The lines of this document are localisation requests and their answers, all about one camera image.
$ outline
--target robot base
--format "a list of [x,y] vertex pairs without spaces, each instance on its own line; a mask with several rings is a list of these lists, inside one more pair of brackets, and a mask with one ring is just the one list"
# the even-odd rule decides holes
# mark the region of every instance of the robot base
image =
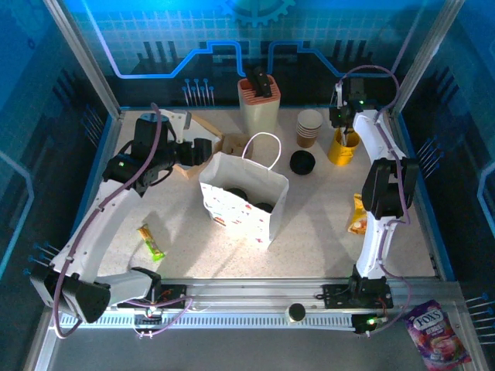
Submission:
[[325,309],[381,309],[384,305],[386,308],[394,307],[387,279],[362,278],[355,265],[349,284],[324,284],[322,289],[323,293],[316,298],[325,301]]

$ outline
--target purple snack bag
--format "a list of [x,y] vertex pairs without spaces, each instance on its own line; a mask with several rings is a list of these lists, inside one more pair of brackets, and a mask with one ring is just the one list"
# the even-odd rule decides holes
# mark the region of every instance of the purple snack bag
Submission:
[[449,317],[436,301],[418,305],[405,316],[405,322],[428,371],[444,371],[471,362]]

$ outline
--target white shopping bag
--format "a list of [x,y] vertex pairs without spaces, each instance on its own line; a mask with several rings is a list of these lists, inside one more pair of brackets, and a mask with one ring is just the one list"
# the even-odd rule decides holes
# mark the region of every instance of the white shopping bag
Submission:
[[[278,156],[268,168],[244,158],[249,144],[260,134],[270,135],[278,142]],[[288,180],[271,170],[281,152],[282,144],[277,137],[257,133],[247,143],[242,157],[216,153],[200,174],[203,204],[211,218],[245,233],[260,247],[268,247],[282,223]],[[225,191],[231,188],[242,189],[247,194],[247,201]],[[267,213],[254,206],[258,203],[267,203],[274,208]]]

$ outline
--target glass panel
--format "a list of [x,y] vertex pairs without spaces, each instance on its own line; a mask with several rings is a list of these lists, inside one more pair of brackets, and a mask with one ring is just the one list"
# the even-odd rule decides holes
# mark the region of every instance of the glass panel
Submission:
[[50,256],[35,246],[67,241],[107,115],[43,2],[0,2],[0,33],[0,368],[19,369]]
[[[166,106],[238,105],[237,81],[247,64],[273,74],[282,104],[328,104],[336,76],[350,68],[368,63],[392,68],[413,28],[397,70],[403,76],[442,1],[66,4],[119,103],[147,107],[152,100]],[[384,90],[382,82],[371,83]],[[197,99],[203,88],[209,103]],[[377,99],[384,103],[391,99],[382,95]]]
[[[447,253],[468,299],[483,291],[492,299],[495,295],[494,40],[493,3],[466,2],[403,112]],[[495,364],[494,354],[487,358]]]

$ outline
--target yellow cup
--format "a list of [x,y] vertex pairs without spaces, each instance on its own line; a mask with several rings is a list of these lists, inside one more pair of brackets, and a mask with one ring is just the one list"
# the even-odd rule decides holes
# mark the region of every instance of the yellow cup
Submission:
[[347,135],[347,146],[341,145],[342,133],[340,129],[335,130],[333,141],[328,151],[328,159],[335,165],[345,166],[353,159],[354,152],[359,145],[360,138],[355,132]]

